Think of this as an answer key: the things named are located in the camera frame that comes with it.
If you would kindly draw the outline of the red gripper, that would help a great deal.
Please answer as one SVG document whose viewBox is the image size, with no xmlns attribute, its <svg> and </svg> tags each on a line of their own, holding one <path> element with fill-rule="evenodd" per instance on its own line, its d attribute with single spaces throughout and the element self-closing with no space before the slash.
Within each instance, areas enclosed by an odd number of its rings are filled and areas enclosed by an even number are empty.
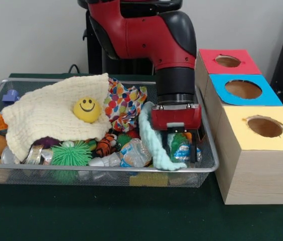
<svg viewBox="0 0 283 241">
<path fill-rule="evenodd" d="M 200 104 L 156 105 L 151 109 L 151 120 L 155 130 L 161 131 L 162 146 L 170 151 L 169 128 L 191 130 L 191 162 L 197 162 L 197 129 L 201 126 Z"/>
</svg>

